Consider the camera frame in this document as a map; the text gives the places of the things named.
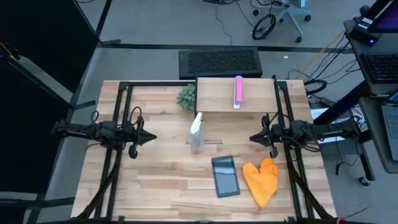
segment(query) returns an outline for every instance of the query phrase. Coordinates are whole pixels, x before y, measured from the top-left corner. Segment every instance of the black metal frame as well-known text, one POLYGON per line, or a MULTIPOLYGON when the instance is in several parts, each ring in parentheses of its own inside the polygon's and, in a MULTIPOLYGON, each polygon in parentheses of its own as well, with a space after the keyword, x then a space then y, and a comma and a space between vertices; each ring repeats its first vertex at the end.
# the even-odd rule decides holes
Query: black metal frame
MULTIPOLYGON (((289 90, 287 87, 287 82, 282 81, 278 82, 276 80, 276 77, 274 76, 274 86, 275 86, 275 96, 277 99, 277 106, 278 108, 282 109, 282 103, 280 100, 280 95, 279 95, 279 89, 281 89, 284 93, 284 99, 286 102, 286 108, 288 112, 288 117, 289 121, 294 120, 293 116, 293 110, 292 106, 290 104, 290 96, 289 96, 289 90)), ((186 86, 188 84, 196 84, 196 81, 193 80, 186 80, 186 81, 180 81, 180 82, 120 82, 118 86, 118 95, 116 97, 116 103, 115 103, 115 109, 114 109, 114 115, 113 115, 113 120, 117 121, 118 120, 118 114, 121 106, 121 98, 124 90, 127 90, 126 94, 126 104, 124 105, 124 113, 123 113, 123 123, 127 121, 127 116, 129 114, 129 108, 131 104, 131 96, 132 96, 132 90, 134 86, 186 86)), ((280 118, 283 119, 284 114, 282 110, 278 110, 278 115, 280 118)), ((303 160, 301 153, 297 154, 297 162, 298 162, 298 168, 300 174, 295 170, 292 157, 290 154, 290 142, 284 141, 284 149, 285 149, 285 155, 286 155, 286 161, 287 161, 287 168, 289 170, 289 179, 290 179, 290 188, 292 191, 292 198, 293 198, 293 203, 294 203, 294 209, 295 209, 295 214, 296 214, 296 219, 294 220, 293 217, 287 217, 287 220, 281 221, 281 222, 136 222, 136 221, 124 221, 124 217, 119 217, 118 221, 112 221, 112 214, 113 214, 113 206, 114 206, 114 200, 116 196, 116 189, 117 189, 117 184, 118 184, 118 176, 119 176, 119 168, 120 168, 120 161, 121 161, 121 149, 117 151, 116 158, 115 158, 115 163, 113 166, 112 171, 109 173, 107 176, 106 174, 108 173, 109 165, 111 162, 111 152, 113 149, 107 149, 106 151, 106 158, 103 166, 103 175, 101 177, 101 183, 98 192, 92 199, 92 201, 89 203, 89 205, 84 209, 84 211, 77 216, 76 218, 72 218, 71 220, 68 221, 60 221, 60 222, 46 222, 46 224, 62 224, 62 223, 133 223, 133 224, 181 224, 181 223, 189 223, 189 224, 201 224, 201 223, 214 223, 214 224, 242 224, 242 223, 253 223, 253 224, 294 224, 294 223, 336 223, 337 218, 332 217, 329 215, 326 210, 319 204, 319 202, 316 200, 316 198, 313 196, 311 191, 308 189, 308 184, 307 184, 307 178, 305 176, 305 169, 303 166, 303 160), (307 207, 307 213, 308 213, 308 218, 303 218, 301 208, 300 208, 300 199, 299 195, 297 192, 297 186, 296 184, 302 189, 304 196, 305 196, 305 204, 307 207), (108 187, 111 186, 111 191, 109 195, 109 201, 108 201, 108 210, 106 212, 105 217, 100 217, 101 216, 101 209, 102 209, 102 204, 103 204, 103 196, 108 189, 108 187), (321 219, 314 219, 314 214, 313 210, 314 208, 321 219), (95 211, 95 216, 94 218, 89 218, 93 210, 95 211)), ((296 153, 300 152, 300 149, 295 148, 296 153)), ((360 222, 348 222, 348 221, 343 221, 341 223, 352 223, 352 224, 361 224, 360 222)))
MULTIPOLYGON (((9 65, 13 66, 16 70, 18 70, 21 74, 25 75, 28 79, 32 80, 36 85, 38 85, 41 89, 46 91, 51 97, 56 99, 57 101, 62 102, 67 108, 69 108, 69 112, 67 113, 67 121, 72 120, 73 112, 78 109, 86 108, 89 106, 95 105, 95 101, 87 101, 81 104, 77 104, 77 98, 80 93, 75 93, 70 102, 64 100, 61 96, 59 96, 56 92, 54 92, 51 88, 49 88, 44 82, 39 80, 36 76, 34 76, 30 71, 28 71, 25 67, 23 67, 19 62, 15 61, 8 53, 0 49, 0 59, 6 60, 9 65)), ((14 199, 14 198, 0 198, 0 205, 6 207, 20 207, 25 209, 32 209, 27 223, 33 224, 36 223, 41 208, 48 208, 48 207, 57 207, 57 206, 64 206, 64 205, 73 205, 75 198, 68 197, 68 198, 58 198, 53 200, 45 200, 45 196, 47 194, 51 178, 53 176, 53 172, 55 170, 55 165, 58 161, 58 157, 60 154, 60 150, 63 145, 63 139, 60 141, 59 147, 57 149, 57 153, 55 156, 55 160, 53 163, 52 173, 50 175, 50 180, 47 184, 47 190, 42 194, 37 194, 35 200, 21 200, 21 199, 14 199)))

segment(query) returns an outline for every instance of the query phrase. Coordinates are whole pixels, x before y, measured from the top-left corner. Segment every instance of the black grille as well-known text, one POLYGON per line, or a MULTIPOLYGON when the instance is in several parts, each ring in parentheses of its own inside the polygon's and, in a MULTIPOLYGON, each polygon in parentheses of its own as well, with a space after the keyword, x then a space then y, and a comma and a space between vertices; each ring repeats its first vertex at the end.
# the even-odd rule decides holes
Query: black grille
POLYGON ((189 73, 257 70, 253 50, 217 50, 188 54, 189 73))

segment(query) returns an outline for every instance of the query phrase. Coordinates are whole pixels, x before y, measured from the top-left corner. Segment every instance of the gray floor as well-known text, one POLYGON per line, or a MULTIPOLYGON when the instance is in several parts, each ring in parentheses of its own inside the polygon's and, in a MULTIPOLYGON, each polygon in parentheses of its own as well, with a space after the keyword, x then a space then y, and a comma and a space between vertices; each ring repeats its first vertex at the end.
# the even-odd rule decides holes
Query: gray floor
MULTIPOLYGON (((251 27, 235 4, 215 6, 201 0, 114 0, 101 34, 101 40, 121 39, 122 43, 129 44, 228 45, 228 36, 221 31, 221 24, 215 19, 217 7, 219 18, 224 22, 226 31, 233 36, 233 45, 324 47, 343 30, 345 19, 351 19, 359 13, 360 6, 372 2, 371 0, 309 1, 308 9, 313 12, 312 20, 306 23, 302 17, 298 17, 297 20, 305 35, 303 42, 296 44, 294 40, 297 33, 288 20, 277 25, 266 40, 251 40, 251 27)), ((252 7, 249 1, 242 0, 239 3, 249 20, 255 22, 256 18, 251 14, 252 7)), ((105 0, 80 4, 93 27, 96 27, 98 23, 104 4, 105 0)), ((260 10, 260 15, 265 13, 264 9, 260 10)), ((314 56, 316 56, 315 53, 260 52, 263 77, 270 78, 275 74, 278 78, 285 79, 289 70, 302 70, 314 56)), ((339 70, 352 59, 354 59, 353 55, 340 55, 323 77, 339 70)), ((313 71, 319 63, 320 59, 316 60, 307 72, 313 71)), ((36 71, 35 73, 38 73, 41 79, 52 82, 51 78, 38 72, 37 68, 29 62, 25 64, 29 69, 36 71)), ((178 50, 96 49, 86 72, 87 78, 80 102, 97 100, 104 80, 178 79, 178 50)), ((332 82, 342 74, 339 73, 328 81, 332 82)), ((291 78, 296 76, 297 73, 291 74, 291 78)), ((361 72, 354 72, 340 82, 328 86, 318 95, 332 101, 339 100, 362 80, 361 72)), ((87 108, 77 111, 73 121, 89 123, 90 113, 93 110, 94 108, 87 108)), ((70 138, 66 141, 47 198, 75 195, 84 160, 85 144, 86 141, 80 139, 70 138)), ((341 143, 340 146, 341 149, 353 147, 350 142, 341 143)), ((326 172, 337 214, 344 217, 373 205, 350 220, 395 223, 394 212, 398 210, 396 191, 398 176, 384 171, 373 142, 367 142, 365 148, 376 175, 376 181, 369 187, 363 187, 357 181, 358 177, 364 175, 359 161, 353 167, 342 166, 339 176, 336 176, 335 165, 338 160, 336 147, 332 144, 323 148, 326 172)), ((345 161, 351 162, 354 159, 355 156, 344 157, 345 161)), ((43 209, 39 221, 67 219, 71 209, 71 206, 43 209)))

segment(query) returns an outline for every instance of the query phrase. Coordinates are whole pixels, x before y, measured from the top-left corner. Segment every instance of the black curtain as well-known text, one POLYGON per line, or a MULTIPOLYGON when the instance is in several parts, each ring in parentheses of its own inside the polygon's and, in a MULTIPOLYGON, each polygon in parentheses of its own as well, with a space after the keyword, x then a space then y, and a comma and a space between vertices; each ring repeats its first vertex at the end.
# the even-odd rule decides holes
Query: black curtain
POLYGON ((0 58, 0 191, 44 194, 59 141, 55 123, 68 106, 0 58))
POLYGON ((98 37, 74 0, 2 0, 0 21, 1 42, 75 92, 98 37))

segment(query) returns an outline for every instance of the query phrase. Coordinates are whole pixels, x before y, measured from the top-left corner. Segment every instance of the green plant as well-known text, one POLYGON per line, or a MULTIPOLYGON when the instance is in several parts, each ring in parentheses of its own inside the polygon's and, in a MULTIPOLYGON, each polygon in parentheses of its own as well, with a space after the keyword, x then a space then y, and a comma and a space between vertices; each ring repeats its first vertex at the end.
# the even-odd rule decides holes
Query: green plant
POLYGON ((177 104, 183 109, 193 111, 195 108, 195 86, 188 84, 183 87, 177 97, 177 104))

